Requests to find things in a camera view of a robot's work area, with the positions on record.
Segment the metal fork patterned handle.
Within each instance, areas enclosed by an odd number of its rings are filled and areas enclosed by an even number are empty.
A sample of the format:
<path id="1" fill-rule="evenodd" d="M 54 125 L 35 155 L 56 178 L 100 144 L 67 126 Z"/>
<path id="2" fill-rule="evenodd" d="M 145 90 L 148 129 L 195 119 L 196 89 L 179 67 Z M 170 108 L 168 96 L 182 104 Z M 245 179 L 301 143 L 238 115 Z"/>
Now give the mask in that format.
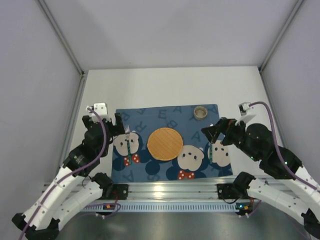
<path id="1" fill-rule="evenodd" d="M 127 144 L 127 155 L 128 155 L 128 164 L 132 164 L 132 157 L 131 157 L 131 146 L 130 146 L 130 127 L 128 125 L 124 126 L 124 132 L 126 137 L 126 144 Z"/>

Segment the metal spoon patterned handle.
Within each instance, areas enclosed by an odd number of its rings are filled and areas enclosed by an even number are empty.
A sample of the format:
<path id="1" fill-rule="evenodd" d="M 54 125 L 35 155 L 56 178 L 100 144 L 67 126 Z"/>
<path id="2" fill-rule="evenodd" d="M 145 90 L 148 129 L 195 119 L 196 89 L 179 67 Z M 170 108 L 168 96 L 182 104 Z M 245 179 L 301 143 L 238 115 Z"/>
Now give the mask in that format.
<path id="1" fill-rule="evenodd" d="M 212 143 L 209 144 L 208 158 L 209 158 L 209 163 L 212 164 L 213 163 L 213 144 Z"/>

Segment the small clear glass cup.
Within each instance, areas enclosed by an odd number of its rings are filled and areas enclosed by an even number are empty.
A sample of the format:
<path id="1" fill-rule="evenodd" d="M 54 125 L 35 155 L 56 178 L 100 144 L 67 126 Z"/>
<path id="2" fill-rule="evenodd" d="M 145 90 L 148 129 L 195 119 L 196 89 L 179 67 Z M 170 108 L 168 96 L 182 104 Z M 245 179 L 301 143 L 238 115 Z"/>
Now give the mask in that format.
<path id="1" fill-rule="evenodd" d="M 194 108 L 193 115 L 196 120 L 202 121 L 207 117 L 208 110 L 206 107 L 199 105 Z"/>

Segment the blue cartoon placemat cloth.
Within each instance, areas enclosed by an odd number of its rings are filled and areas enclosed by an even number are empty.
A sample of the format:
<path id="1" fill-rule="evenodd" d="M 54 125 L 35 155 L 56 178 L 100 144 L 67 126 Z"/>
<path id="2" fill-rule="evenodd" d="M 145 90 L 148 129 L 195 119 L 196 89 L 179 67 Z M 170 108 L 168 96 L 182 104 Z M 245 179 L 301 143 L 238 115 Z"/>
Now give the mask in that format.
<path id="1" fill-rule="evenodd" d="M 129 136 L 113 141 L 111 178 L 115 183 L 142 183 L 216 178 L 233 174 L 230 153 L 220 135 L 210 144 L 201 130 L 220 116 L 217 104 L 117 109 Z"/>

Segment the round wooden plate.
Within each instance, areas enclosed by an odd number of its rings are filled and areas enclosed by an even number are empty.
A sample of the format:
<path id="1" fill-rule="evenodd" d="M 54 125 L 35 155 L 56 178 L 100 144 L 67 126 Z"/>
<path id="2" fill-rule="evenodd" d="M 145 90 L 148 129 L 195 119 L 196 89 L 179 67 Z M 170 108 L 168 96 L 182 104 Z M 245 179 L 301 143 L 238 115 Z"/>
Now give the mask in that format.
<path id="1" fill-rule="evenodd" d="M 146 148 L 154 159 L 166 162 L 175 159 L 183 146 L 183 138 L 178 131 L 161 127 L 150 134 Z"/>

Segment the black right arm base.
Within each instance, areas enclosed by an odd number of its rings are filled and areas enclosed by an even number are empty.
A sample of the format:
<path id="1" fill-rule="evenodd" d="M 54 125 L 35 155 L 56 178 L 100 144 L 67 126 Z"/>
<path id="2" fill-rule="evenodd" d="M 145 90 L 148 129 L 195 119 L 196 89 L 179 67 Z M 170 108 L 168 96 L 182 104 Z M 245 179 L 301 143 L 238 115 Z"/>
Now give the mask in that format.
<path id="1" fill-rule="evenodd" d="M 249 181 L 235 179 L 232 183 L 217 184 L 217 193 L 220 200 L 247 200 L 249 195 Z"/>

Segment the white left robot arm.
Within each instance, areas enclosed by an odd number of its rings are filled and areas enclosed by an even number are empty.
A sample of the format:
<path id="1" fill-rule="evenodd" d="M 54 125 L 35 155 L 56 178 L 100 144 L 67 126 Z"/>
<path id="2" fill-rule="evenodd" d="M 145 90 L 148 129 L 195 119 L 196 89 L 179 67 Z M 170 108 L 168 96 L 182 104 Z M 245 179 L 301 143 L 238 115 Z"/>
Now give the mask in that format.
<path id="1" fill-rule="evenodd" d="M 68 197 L 108 154 L 114 137 L 125 132 L 121 115 L 114 116 L 115 123 L 94 110 L 82 117 L 86 132 L 81 144 L 69 152 L 41 197 L 28 210 L 13 216 L 12 222 L 21 230 L 20 239 L 54 240 L 84 207 L 112 193 L 113 181 L 106 173 L 98 172 L 81 191 Z"/>

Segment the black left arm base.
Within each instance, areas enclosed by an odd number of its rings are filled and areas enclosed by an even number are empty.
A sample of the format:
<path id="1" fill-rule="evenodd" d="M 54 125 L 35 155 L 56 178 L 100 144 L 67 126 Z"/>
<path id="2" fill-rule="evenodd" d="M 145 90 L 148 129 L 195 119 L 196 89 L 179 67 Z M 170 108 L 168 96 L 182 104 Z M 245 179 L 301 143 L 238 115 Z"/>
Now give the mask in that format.
<path id="1" fill-rule="evenodd" d="M 126 200 L 129 195 L 129 185 L 125 183 L 108 183 L 102 196 L 106 200 Z"/>

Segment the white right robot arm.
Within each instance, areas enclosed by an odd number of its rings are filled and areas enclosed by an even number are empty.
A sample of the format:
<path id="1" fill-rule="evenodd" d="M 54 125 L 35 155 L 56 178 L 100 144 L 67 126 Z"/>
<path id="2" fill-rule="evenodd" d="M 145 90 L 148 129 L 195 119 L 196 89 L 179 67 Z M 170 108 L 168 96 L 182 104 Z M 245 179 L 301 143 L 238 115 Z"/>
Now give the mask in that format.
<path id="1" fill-rule="evenodd" d="M 222 117 L 215 125 L 201 129 L 210 143 L 223 135 L 223 146 L 234 145 L 253 161 L 259 162 L 264 173 L 280 181 L 295 195 L 274 189 L 247 172 L 240 172 L 231 191 L 238 199 L 261 200 L 294 218 L 306 232 L 320 237 L 319 184 L 311 177 L 301 160 L 290 150 L 274 144 L 273 133 L 260 123 L 249 126 L 235 119 Z"/>

